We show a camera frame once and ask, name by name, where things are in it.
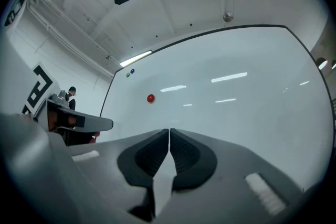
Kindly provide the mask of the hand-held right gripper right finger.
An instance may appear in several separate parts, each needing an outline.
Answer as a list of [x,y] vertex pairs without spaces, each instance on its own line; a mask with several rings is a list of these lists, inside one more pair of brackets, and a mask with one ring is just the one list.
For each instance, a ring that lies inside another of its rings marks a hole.
[[170,130],[176,176],[157,223],[281,223],[302,190],[251,150],[184,130]]

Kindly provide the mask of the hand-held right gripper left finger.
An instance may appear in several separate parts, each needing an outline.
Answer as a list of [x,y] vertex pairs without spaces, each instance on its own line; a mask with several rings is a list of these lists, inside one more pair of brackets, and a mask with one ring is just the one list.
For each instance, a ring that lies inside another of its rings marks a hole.
[[68,149],[103,198],[145,222],[155,219],[153,178],[169,151],[168,129]]

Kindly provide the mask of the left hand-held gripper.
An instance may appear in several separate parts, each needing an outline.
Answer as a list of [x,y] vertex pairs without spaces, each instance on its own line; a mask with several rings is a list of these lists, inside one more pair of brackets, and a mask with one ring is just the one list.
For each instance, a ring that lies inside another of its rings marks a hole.
[[[27,0],[15,0],[1,21],[1,113],[24,113],[26,109],[37,116],[41,104],[51,99],[56,82],[42,66],[32,70],[20,57],[9,38],[23,15]],[[113,121],[85,113],[74,112],[77,132],[102,132],[113,128]]]

